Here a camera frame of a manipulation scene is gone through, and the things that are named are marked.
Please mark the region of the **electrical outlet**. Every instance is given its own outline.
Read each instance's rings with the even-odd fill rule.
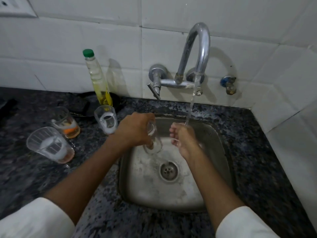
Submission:
[[[28,0],[0,0],[0,16],[37,17]]]

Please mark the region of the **stainless steel sink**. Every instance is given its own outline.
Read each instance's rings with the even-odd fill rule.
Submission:
[[[121,158],[119,192],[123,200],[141,206],[178,212],[203,211],[204,201],[192,173],[178,149],[171,144],[169,127],[173,122],[184,120],[156,118],[158,134],[163,144],[162,151],[148,155],[142,146],[138,146]],[[190,125],[206,155],[232,187],[228,161],[215,129],[209,124],[192,120]]]

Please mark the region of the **faucet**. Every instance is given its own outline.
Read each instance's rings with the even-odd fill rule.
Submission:
[[[199,53],[196,63],[196,67],[191,68],[186,73],[186,81],[183,81],[184,72],[189,55],[192,50],[195,38],[198,35],[199,38]],[[196,75],[201,76],[200,84],[204,81],[204,73],[208,63],[210,49],[210,34],[206,24],[203,22],[196,23],[188,33],[188,37],[185,43],[184,51],[179,63],[178,71],[174,79],[167,77],[167,69],[161,64],[154,64],[149,70],[149,79],[153,82],[148,83],[149,89],[152,91],[154,97],[158,100],[160,97],[161,86],[169,88],[194,88],[194,82]],[[203,94],[200,86],[197,88],[197,96]]]

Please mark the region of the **green bottle cap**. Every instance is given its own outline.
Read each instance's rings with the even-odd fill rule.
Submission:
[[[95,55],[92,49],[85,49],[82,54],[84,57],[93,57]]]

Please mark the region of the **sink rim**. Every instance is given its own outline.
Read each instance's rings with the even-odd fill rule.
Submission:
[[[176,120],[179,120],[180,122],[185,122],[186,121],[186,117],[185,116],[171,116],[171,115],[155,115],[155,119],[157,118],[169,118],[169,119],[176,119]],[[217,133],[218,135],[218,138],[220,140],[220,143],[224,149],[224,156],[226,157],[227,159],[227,162],[228,162],[228,167],[229,167],[229,172],[230,172],[230,176],[231,176],[231,184],[232,184],[232,189],[233,191],[235,192],[235,194],[238,193],[237,191],[237,185],[236,185],[236,177],[235,177],[235,173],[233,171],[233,161],[232,161],[232,157],[231,157],[231,152],[229,150],[229,148],[227,147],[227,145],[224,143],[224,140],[222,138],[222,134],[220,133],[219,129],[215,126],[215,124],[213,124],[212,122],[209,122],[209,121],[202,121],[202,120],[196,120],[196,119],[190,119],[190,121],[194,121],[194,122],[197,122],[197,123],[202,123],[202,124],[208,124],[210,125]],[[133,202],[130,202],[128,200],[126,200],[124,198],[124,196],[121,194],[120,192],[120,172],[122,170],[122,166],[121,166],[121,162],[122,162],[122,157],[124,155],[122,155],[120,158],[119,158],[119,161],[118,161],[118,171],[117,171],[117,185],[116,185],[116,189],[117,189],[117,193],[120,195],[121,197],[121,200],[128,203],[128,204],[133,204],[133,205],[137,205],[137,206],[140,206],[140,207],[143,207],[143,208],[148,208],[148,209],[157,209],[157,210],[165,210],[166,209],[159,209],[159,208],[150,208],[150,207],[147,207],[147,206],[144,206],[144,205],[139,205],[139,204],[135,204]],[[198,213],[198,212],[205,212],[206,209],[204,210],[201,210],[201,211],[172,211],[172,210],[168,210],[169,212],[175,212],[175,213]]]

